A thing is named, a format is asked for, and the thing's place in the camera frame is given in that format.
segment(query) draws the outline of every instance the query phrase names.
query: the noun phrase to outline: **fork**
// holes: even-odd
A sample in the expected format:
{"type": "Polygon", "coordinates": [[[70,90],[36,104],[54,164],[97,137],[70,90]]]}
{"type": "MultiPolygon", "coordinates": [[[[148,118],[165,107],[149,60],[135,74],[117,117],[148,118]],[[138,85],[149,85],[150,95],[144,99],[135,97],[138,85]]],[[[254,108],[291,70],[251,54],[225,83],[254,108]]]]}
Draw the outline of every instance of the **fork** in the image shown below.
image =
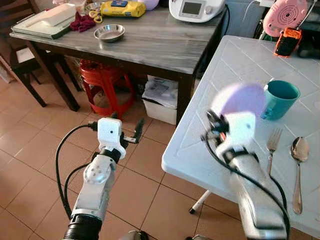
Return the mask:
{"type": "Polygon", "coordinates": [[[266,143],[266,148],[269,151],[268,169],[267,169],[269,175],[271,174],[272,158],[274,156],[274,152],[277,150],[281,134],[282,134],[282,129],[274,128],[272,130],[272,133],[269,136],[268,142],[266,143]]]}

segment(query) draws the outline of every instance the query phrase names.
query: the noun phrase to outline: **dark wooden table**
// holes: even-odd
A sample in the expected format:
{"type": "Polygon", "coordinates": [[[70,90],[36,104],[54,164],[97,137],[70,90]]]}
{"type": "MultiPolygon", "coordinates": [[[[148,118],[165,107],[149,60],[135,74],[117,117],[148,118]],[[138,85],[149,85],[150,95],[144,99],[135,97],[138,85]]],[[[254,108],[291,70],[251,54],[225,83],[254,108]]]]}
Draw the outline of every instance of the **dark wooden table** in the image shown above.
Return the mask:
{"type": "Polygon", "coordinates": [[[94,31],[101,24],[82,33],[68,32],[55,40],[15,32],[10,35],[28,41],[30,50],[71,110],[77,111],[79,105],[46,57],[46,50],[178,81],[178,123],[191,99],[201,60],[208,49],[209,55],[213,55],[219,44],[224,14],[223,11],[206,23],[188,23],[173,18],[168,8],[158,7],[140,18],[105,17],[102,24],[120,24],[125,28],[123,39],[114,43],[101,43],[94,38],[94,31]]]}

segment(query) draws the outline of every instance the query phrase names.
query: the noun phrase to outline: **spoon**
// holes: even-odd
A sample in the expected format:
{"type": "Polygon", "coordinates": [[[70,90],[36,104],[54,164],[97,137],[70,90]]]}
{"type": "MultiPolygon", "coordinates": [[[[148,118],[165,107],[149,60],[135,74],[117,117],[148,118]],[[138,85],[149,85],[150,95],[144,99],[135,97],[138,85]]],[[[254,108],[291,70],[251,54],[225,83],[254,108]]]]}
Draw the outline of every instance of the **spoon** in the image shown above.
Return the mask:
{"type": "Polygon", "coordinates": [[[309,156],[309,145],[307,140],[302,136],[297,137],[292,143],[290,154],[292,158],[296,161],[296,179],[293,194],[293,211],[296,214],[301,214],[302,194],[300,183],[300,163],[304,163],[309,156]]]}

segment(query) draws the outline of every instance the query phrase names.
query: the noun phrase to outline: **wooden chair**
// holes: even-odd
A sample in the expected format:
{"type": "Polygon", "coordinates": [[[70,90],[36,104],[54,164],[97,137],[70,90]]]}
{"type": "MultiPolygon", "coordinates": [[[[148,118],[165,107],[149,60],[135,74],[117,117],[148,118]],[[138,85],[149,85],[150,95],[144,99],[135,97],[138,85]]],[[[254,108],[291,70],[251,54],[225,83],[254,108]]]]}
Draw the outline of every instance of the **wooden chair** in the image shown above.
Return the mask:
{"type": "MultiPolygon", "coordinates": [[[[5,40],[8,46],[9,53],[6,59],[10,65],[11,70],[19,78],[20,82],[29,90],[38,103],[45,107],[46,103],[41,96],[36,92],[31,85],[31,77],[41,84],[32,71],[39,69],[41,66],[35,59],[30,49],[26,46],[25,41],[17,38],[10,37],[11,26],[16,22],[36,13],[37,8],[33,0],[15,0],[10,4],[3,5],[0,3],[0,36],[5,40]]],[[[53,52],[47,53],[53,63],[59,63],[64,73],[68,74],[74,87],[78,92],[81,88],[71,72],[64,56],[55,54],[53,52]]]]}

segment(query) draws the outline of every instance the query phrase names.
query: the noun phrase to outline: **display screen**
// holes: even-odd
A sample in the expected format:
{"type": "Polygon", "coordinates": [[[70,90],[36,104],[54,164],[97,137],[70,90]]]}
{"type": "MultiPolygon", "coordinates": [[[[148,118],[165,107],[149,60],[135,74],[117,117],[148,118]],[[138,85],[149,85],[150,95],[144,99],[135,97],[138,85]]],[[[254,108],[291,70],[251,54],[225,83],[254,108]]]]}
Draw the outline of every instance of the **display screen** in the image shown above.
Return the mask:
{"type": "Polygon", "coordinates": [[[184,14],[195,14],[198,15],[201,9],[201,3],[195,3],[195,2],[185,2],[183,6],[182,12],[184,14]]]}

